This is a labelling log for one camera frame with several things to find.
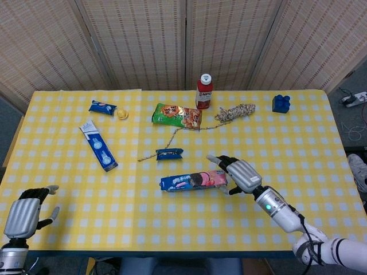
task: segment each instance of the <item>bottle label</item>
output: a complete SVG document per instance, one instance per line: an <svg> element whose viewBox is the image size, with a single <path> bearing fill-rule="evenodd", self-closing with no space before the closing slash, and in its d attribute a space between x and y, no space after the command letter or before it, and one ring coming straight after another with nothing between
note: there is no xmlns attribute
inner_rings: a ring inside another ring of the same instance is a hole
<svg viewBox="0 0 367 275"><path fill-rule="evenodd" d="M199 92L198 88L196 88L196 103L209 101L210 99L212 99L212 92Z"/></svg>

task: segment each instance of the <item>small yellow ball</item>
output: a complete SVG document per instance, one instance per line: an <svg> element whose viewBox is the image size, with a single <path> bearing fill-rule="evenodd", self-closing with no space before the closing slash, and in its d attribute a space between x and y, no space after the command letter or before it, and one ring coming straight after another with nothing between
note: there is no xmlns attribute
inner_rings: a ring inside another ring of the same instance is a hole
<svg viewBox="0 0 367 275"><path fill-rule="evenodd" d="M119 119L126 119L128 117L128 112L125 110L118 110L117 111L117 117Z"/></svg>

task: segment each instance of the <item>electrical cord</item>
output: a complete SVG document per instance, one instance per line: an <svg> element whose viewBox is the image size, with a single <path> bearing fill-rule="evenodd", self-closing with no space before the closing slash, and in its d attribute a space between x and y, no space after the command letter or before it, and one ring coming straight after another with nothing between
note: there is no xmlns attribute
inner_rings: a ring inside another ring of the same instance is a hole
<svg viewBox="0 0 367 275"><path fill-rule="evenodd" d="M342 91L343 93L345 93L345 94L347 94L348 96L350 96L348 99L346 99L345 101L341 101L344 97L342 97L341 99L339 99L339 104L342 104L342 105L348 105L348 104L350 104L350 103L353 103L353 102L355 102L356 101L356 97L355 97L355 95L354 94L352 94L352 92L351 91L349 91L348 89L343 89L343 88L340 88L340 87L338 87L338 89L340 90L340 91Z"/></svg>
<svg viewBox="0 0 367 275"><path fill-rule="evenodd" d="M300 224L302 225L302 227L304 229L304 232L306 233L306 235L308 236L309 241L310 241L310 246L308 247L309 252L310 252L310 260L309 260L309 263L306 266L306 269L302 273L302 275L305 275L309 271L309 269L311 267L311 264L312 264L312 261L314 260L314 257L317 258L316 262L319 265L323 265L322 264L322 260L321 260L321 244L322 243L320 243L320 242L314 243L314 241L312 240L311 235L310 235L310 233L309 233L306 225L304 225L304 216L301 213L299 213L298 211L296 211L296 208L294 208L290 204L288 204L288 206L290 207L290 209L292 210L292 212L296 212L297 213L297 216L298 216L298 218L300 220ZM317 244L318 245L318 251L317 251L317 253L314 250L314 244Z"/></svg>
<svg viewBox="0 0 367 275"><path fill-rule="evenodd" d="M284 202L286 201L286 200L283 198L283 196L282 196L279 192L277 192L273 187L271 187L271 186L266 186L266 187L270 188L270 189L271 189L271 190L273 190L275 193L277 193L277 194L282 198L282 200L283 200ZM288 204L287 202L286 202L286 204L289 206L289 208L292 210L292 212L295 212L295 211L296 211L296 208L294 208L293 206L291 206L291 205L290 205L290 204ZM309 240L310 240L310 249L311 249L311 251L312 251L313 255L317 255L317 258L318 258L317 263L318 263L319 265L322 265L322 261L321 261L321 247L319 246L318 253L316 253L316 252L315 252L315 250L314 250L314 247L313 247L313 240L312 240L312 238L311 238L311 235L310 235L310 233L309 233L309 231L308 231L307 227L304 225L304 216L303 216L302 214L300 214L298 211L297 211L297 213L298 213L298 215L297 215L297 216L298 216L298 218L299 218L299 220L300 220L300 224L302 225L302 227L303 227L304 231L306 232L306 234L307 234L307 236L308 236L308 238L309 238ZM303 271L302 275L305 275L305 274L309 271L309 269L310 269L310 267L311 267L311 264L312 264L312 261L313 261L313 257L312 257L312 256L310 256L309 263L307 264L307 266L306 266L305 270Z"/></svg>
<svg viewBox="0 0 367 275"><path fill-rule="evenodd" d="M364 103L363 103L363 107L362 107L362 111L361 111L361 119L362 119L364 125L363 126L354 126L354 127L348 128L344 124L344 122L341 123L342 130L345 130L345 129L347 130L344 133L347 133L349 140L353 141L353 142L359 141L362 138L361 132L363 132L367 128L367 121L363 117L363 112L364 112L364 109L365 109L365 106L366 106L366 101L367 101L366 97L363 96L363 100L364 100Z"/></svg>
<svg viewBox="0 0 367 275"><path fill-rule="evenodd" d="M31 271L31 269L33 269L34 267L35 267L35 265L37 264L37 262L38 262L38 260L39 260L40 258L39 257L37 257L37 259L36 259L36 261L33 263L33 265L25 272L25 274L28 274L30 271Z"/></svg>

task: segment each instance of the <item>power strip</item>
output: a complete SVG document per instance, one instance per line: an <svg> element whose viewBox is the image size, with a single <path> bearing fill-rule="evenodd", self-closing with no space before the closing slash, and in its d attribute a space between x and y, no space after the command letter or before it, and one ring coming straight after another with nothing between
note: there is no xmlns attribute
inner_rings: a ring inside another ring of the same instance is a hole
<svg viewBox="0 0 367 275"><path fill-rule="evenodd" d="M353 106L363 104L365 101L367 101L367 92L356 93L354 96L356 97L356 100L354 100L352 103L346 104L345 107L350 108ZM341 101L344 102L349 98L350 96L343 97Z"/></svg>

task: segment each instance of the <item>woven room divider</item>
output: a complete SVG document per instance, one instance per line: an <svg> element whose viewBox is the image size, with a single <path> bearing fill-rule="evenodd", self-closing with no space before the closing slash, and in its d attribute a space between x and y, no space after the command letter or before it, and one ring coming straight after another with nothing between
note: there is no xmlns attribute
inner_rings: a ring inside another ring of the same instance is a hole
<svg viewBox="0 0 367 275"><path fill-rule="evenodd" d="M0 91L25 112L35 90L109 89L66 0L1 1Z"/></svg>
<svg viewBox="0 0 367 275"><path fill-rule="evenodd" d="M77 3L86 10L119 89L185 89L185 1Z"/></svg>
<svg viewBox="0 0 367 275"><path fill-rule="evenodd" d="M366 0L287 0L249 89L323 89L367 56Z"/></svg>
<svg viewBox="0 0 367 275"><path fill-rule="evenodd" d="M0 96L35 90L324 89L367 56L365 0L0 2Z"/></svg>
<svg viewBox="0 0 367 275"><path fill-rule="evenodd" d="M210 73L216 90L245 90L280 0L188 0L186 89Z"/></svg>

